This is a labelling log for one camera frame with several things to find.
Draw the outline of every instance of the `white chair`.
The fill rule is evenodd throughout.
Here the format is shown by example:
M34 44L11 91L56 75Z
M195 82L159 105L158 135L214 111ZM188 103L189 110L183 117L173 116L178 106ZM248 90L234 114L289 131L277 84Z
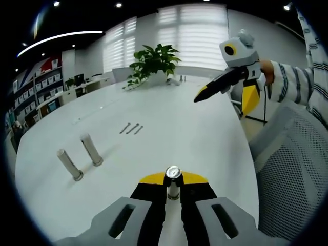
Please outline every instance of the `white chair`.
M115 82L123 82L128 80L128 76L133 74L132 68L115 68L113 69L113 75Z
M328 129L304 107L282 103L250 142L259 192L259 230L293 240L328 188Z

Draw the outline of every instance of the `striped shirt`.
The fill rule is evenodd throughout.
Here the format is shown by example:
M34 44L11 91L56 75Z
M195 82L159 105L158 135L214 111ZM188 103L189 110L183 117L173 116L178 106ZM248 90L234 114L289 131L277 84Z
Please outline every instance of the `striped shirt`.
M271 61L274 68L269 99L281 102L292 100L306 105L328 129L328 56L311 26L299 13L306 42L309 68L302 69Z

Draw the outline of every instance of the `window blind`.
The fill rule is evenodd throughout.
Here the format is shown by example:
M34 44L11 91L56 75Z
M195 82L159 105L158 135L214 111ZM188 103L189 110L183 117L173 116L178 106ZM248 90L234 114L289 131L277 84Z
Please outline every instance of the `window blind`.
M219 47L229 38L225 6L190 4L168 7L159 10L158 25L158 42L170 44L180 51L177 54L182 60L180 66L219 70L227 67Z
M134 17L106 32L102 56L105 73L134 62L136 23Z

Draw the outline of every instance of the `small plant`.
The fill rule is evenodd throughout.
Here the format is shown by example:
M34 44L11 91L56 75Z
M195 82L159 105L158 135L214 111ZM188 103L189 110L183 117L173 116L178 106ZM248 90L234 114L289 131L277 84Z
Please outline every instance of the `small plant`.
M67 88L70 88L71 86L73 86L75 84L75 79L69 78L68 80L65 81L65 84L66 84Z
M162 46L158 44L155 49L150 46L143 45L144 50L134 53L134 57L138 60L130 64L133 68L134 74L130 75L128 79L128 88L135 88L143 84L152 73L163 71L166 76L174 74L176 63L181 60L175 56L179 52L172 48L172 45Z

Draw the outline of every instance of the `white table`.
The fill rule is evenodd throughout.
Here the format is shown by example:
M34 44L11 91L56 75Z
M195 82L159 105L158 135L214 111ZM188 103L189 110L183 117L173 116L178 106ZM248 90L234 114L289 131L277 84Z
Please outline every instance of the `white table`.
M258 224L258 192L248 142L227 95L193 103L208 79L125 92L125 83L84 95L31 128L17 153L16 183L28 211L50 240L77 236L92 218L145 176L177 165L202 175L218 197L242 207ZM144 128L119 134L130 122ZM92 137L104 163L94 167L79 141ZM73 181L56 156L66 149L84 172ZM159 245L187 245L180 202L169 201Z

